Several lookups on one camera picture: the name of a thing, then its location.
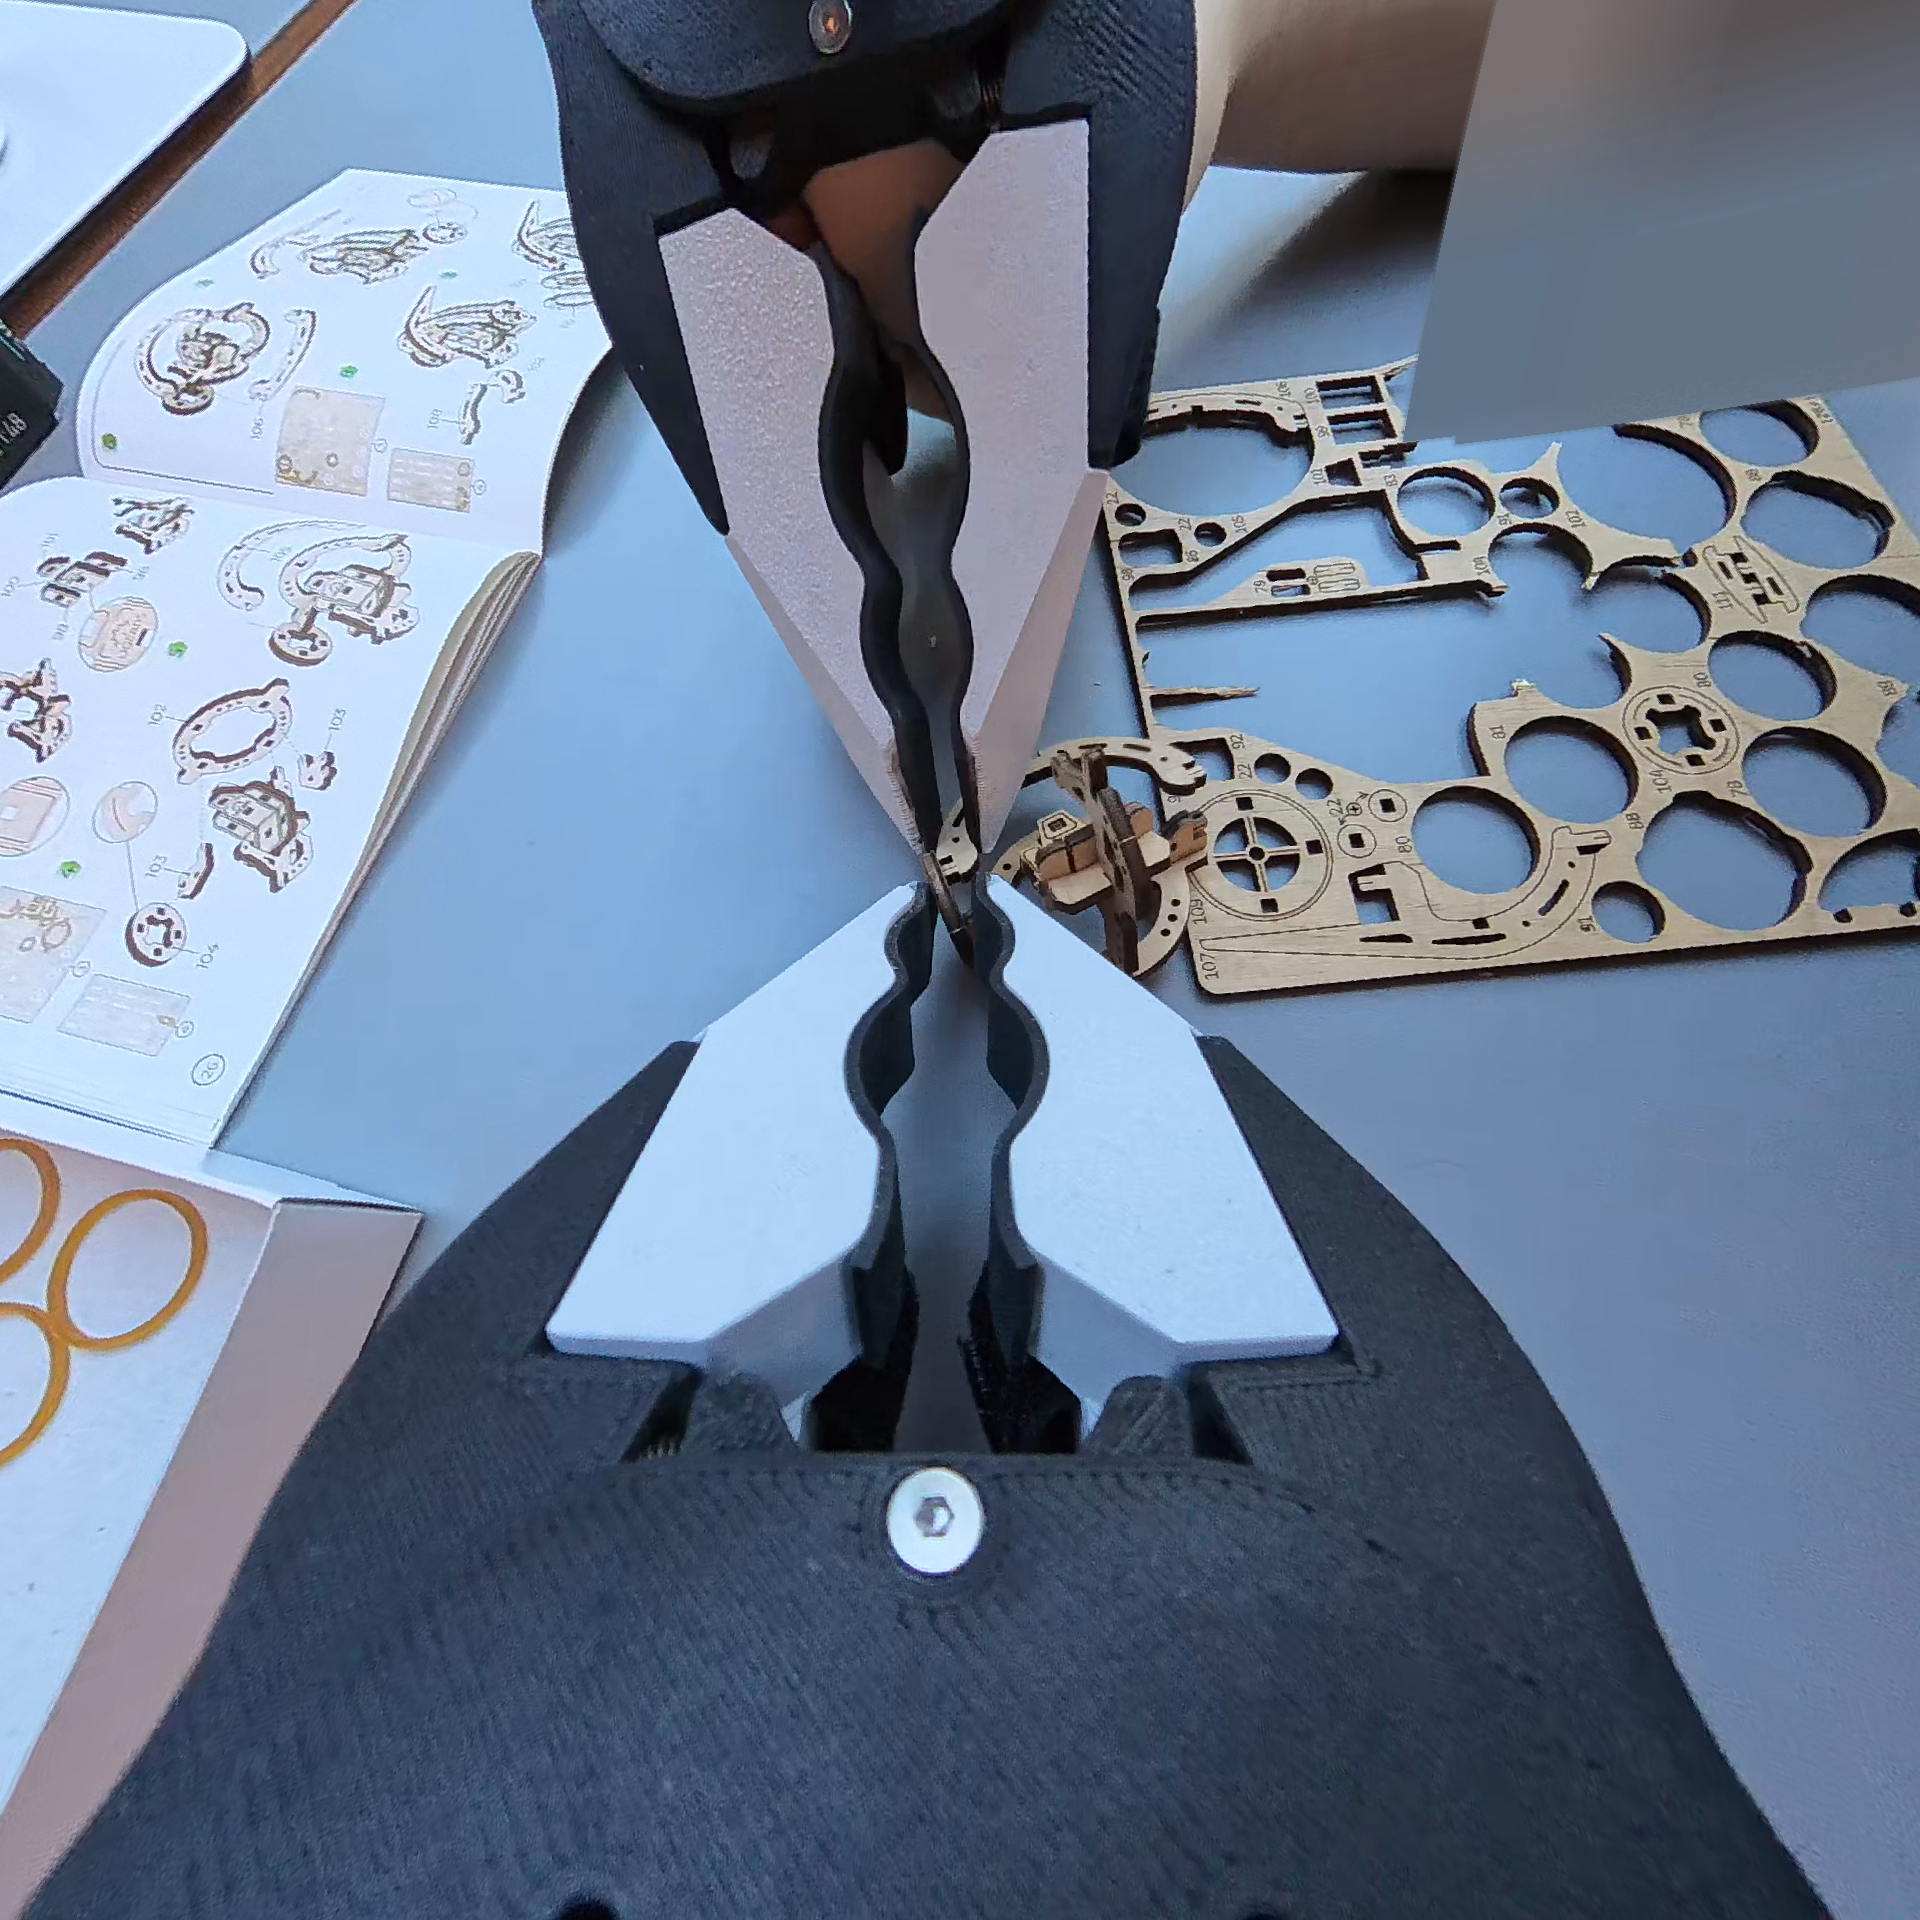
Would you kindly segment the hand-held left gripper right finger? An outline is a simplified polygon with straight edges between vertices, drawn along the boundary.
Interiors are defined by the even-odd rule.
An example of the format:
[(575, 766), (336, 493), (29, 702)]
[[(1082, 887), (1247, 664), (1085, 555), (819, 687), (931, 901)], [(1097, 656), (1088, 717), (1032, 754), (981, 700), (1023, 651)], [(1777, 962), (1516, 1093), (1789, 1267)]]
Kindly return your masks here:
[(977, 887), (992, 1159), (967, 1374), (997, 1451), (1069, 1451), (1119, 1383), (1314, 1355), (1338, 1324), (1201, 1037), (1020, 899)]

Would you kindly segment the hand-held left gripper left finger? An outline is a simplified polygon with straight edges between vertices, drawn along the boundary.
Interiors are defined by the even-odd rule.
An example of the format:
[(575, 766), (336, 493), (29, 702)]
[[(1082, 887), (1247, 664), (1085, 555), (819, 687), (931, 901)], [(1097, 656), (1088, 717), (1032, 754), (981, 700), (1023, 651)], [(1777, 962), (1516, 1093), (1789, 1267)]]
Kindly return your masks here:
[(815, 1446), (892, 1448), (920, 1296), (882, 1110), (931, 951), (903, 884), (707, 1026), (547, 1322), (559, 1350), (754, 1375)]

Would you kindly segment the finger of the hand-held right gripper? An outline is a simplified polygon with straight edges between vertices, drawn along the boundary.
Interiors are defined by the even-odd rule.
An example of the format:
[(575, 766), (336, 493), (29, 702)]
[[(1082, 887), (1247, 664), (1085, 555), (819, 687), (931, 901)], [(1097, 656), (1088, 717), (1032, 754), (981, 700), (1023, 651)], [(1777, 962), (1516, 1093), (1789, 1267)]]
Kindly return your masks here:
[(920, 352), (962, 478), (924, 534), (933, 746), (989, 855), (1040, 742), (1090, 544), (1088, 123), (992, 133), (915, 236)]
[(728, 546), (915, 859), (941, 831), (903, 581), (866, 492), (877, 354), (858, 291), (738, 207), (668, 234), (664, 269)]

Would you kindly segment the wooden robot figure model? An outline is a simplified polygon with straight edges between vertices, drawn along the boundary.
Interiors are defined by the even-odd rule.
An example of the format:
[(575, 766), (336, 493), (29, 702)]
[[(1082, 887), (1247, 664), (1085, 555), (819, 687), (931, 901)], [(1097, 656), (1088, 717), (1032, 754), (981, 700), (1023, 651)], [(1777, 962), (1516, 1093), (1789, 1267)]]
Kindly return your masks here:
[(1199, 810), (1162, 824), (1148, 805), (1127, 803), (1114, 767), (1145, 772), (1172, 798), (1196, 794), (1209, 776), (1183, 748), (1127, 735), (1066, 741), (1037, 758), (1026, 782), (1049, 780), (1085, 812), (1053, 812), (1004, 856), (995, 874), (1034, 880), (1047, 908), (1077, 914), (1090, 906), (1105, 919), (1105, 946), (1130, 975), (1159, 966), (1179, 941), (1192, 908), (1189, 868), (1209, 850)]

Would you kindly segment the curved wooden arc part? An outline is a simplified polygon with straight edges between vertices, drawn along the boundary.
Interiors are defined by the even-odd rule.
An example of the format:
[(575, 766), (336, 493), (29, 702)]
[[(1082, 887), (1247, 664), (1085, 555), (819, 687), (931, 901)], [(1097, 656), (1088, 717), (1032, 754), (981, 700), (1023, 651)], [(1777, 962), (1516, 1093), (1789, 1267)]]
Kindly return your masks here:
[(977, 927), (969, 884), (978, 850), (965, 823), (948, 823), (922, 859), (927, 887), (965, 966), (977, 970)]

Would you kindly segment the person's right forearm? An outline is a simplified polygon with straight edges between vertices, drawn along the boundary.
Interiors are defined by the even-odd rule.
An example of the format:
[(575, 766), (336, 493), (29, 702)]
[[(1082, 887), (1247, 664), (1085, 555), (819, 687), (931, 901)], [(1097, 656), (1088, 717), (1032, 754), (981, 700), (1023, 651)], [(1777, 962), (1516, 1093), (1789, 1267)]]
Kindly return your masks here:
[(1187, 195), (1212, 162), (1456, 167), (1493, 2), (1199, 2)]

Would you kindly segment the plywood parts sheet with cutouts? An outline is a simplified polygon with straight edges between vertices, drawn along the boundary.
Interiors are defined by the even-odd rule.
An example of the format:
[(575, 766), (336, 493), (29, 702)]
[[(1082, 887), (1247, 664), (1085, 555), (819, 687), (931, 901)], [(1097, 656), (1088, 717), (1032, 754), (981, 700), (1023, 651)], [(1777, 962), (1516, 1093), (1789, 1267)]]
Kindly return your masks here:
[[(1916, 782), (1882, 735), (1916, 693), (1809, 632), (1820, 595), (1916, 610), (1916, 532), (1815, 395), (1765, 403), (1786, 446), (1736, 452), (1703, 414), (1618, 429), (1692, 459), (1723, 526), (1675, 546), (1577, 501), (1561, 448), (1503, 471), (1413, 443), (1380, 367), (1163, 391), (1152, 431), (1258, 427), (1304, 448), (1287, 493), (1171, 509), (1112, 480), (1103, 531), (1162, 812), (1171, 930), (1212, 995), (1916, 932)], [(1685, 651), (1605, 638), (1617, 693), (1577, 708), (1516, 679), (1464, 725), (1472, 772), (1393, 782), (1183, 708), (1175, 632), (1359, 607), (1493, 606), (1517, 541), (1673, 591)]]

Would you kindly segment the person's right hand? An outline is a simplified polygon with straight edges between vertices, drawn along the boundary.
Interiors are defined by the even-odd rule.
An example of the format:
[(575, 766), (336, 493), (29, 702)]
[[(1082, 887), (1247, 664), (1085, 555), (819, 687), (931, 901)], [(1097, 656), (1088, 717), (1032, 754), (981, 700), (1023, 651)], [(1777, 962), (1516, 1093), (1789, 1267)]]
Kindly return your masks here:
[(802, 187), (802, 204), (831, 253), (845, 269), (903, 365), (908, 404), (948, 420), (913, 347), (922, 340), (915, 236), (946, 196), (965, 162), (936, 138), (827, 165)]

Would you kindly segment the white instruction booklet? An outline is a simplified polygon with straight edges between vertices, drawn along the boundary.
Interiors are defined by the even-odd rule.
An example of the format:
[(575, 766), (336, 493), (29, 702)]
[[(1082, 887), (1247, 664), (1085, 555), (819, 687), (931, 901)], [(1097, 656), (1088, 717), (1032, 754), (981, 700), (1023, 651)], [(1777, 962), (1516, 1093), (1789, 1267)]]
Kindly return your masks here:
[(133, 308), (2, 509), (2, 1080), (213, 1142), (540, 564), (562, 192), (347, 171)]

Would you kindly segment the white metal stand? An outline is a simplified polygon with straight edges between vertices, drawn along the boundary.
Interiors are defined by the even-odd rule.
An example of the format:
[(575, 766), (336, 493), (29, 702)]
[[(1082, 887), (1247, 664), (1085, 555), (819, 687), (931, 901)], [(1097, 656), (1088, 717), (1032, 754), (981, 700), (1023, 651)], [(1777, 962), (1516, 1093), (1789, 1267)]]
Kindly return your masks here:
[(216, 18), (2, 4), (10, 291), (250, 60)]

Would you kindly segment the group of yellow rubber bands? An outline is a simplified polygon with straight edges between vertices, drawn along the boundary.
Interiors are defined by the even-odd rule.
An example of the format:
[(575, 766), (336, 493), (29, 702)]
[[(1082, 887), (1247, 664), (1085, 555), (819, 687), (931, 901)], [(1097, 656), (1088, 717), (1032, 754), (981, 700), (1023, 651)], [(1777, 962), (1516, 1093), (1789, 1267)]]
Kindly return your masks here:
[[(33, 1213), (2, 1260), (2, 1282), (10, 1285), (41, 1258), (41, 1251), (56, 1232), (65, 1202), (65, 1189), (56, 1154), (45, 1144), (21, 1136), (4, 1136), (2, 1152), (4, 1157), (13, 1157), (33, 1167), (35, 1179)], [(133, 1212), (136, 1216), (162, 1212), (176, 1221), (180, 1253), (178, 1274), (171, 1288), (160, 1298), (154, 1312), (127, 1328), (93, 1332), (76, 1316), (71, 1291), (76, 1267), (80, 1254), (87, 1251), (89, 1239), (103, 1230), (107, 1221), (127, 1212)], [(111, 1190), (105, 1197), (77, 1213), (50, 1254), (40, 1298), (2, 1300), (4, 1326), (21, 1324), (23, 1328), (29, 1328), (40, 1339), (44, 1360), (40, 1397), (33, 1411), (21, 1415), (13, 1422), (13, 1429), (4, 1436), (4, 1468), (29, 1454), (53, 1429), (65, 1403), (76, 1355), (130, 1350), (178, 1318), (180, 1310), (187, 1308), (196, 1293), (208, 1269), (208, 1247), (210, 1232), (201, 1207), (180, 1197), (176, 1190), (157, 1187)]]

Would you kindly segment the white cardboard box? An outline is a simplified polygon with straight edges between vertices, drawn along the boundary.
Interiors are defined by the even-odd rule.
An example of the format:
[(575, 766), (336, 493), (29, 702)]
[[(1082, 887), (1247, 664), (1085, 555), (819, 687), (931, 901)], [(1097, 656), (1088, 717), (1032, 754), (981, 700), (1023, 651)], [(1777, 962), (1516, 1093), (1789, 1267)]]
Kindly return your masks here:
[[(122, 1189), (178, 1192), (210, 1232), (178, 1318), (130, 1350), (76, 1355), (53, 1429), (2, 1466), (2, 1910), (16, 1915), (200, 1660), (419, 1212), (13, 1094), (2, 1110), (2, 1139), (45, 1144), (65, 1189), (4, 1298), (37, 1300), (69, 1224)], [(33, 1167), (2, 1152), (2, 1260), (33, 1200)], [(140, 1322), (178, 1264), (170, 1213), (115, 1216), (76, 1267), (76, 1316), (93, 1332)], [(2, 1318), (2, 1444), (41, 1365), (37, 1335)]]

